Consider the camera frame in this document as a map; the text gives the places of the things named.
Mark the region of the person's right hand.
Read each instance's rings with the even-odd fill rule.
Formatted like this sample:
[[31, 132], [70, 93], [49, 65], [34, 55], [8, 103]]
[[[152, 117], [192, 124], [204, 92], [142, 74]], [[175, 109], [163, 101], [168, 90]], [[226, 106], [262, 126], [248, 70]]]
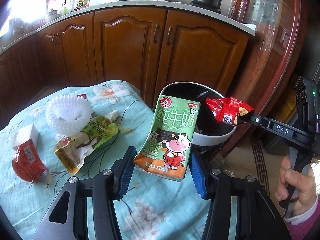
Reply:
[[316, 183], [313, 170], [309, 165], [308, 174], [304, 175], [291, 168], [289, 157], [286, 155], [279, 169], [279, 178], [275, 198], [277, 201], [286, 200], [289, 193], [285, 187], [286, 184], [299, 189], [297, 201], [294, 203], [292, 215], [297, 216], [310, 210], [317, 200]]

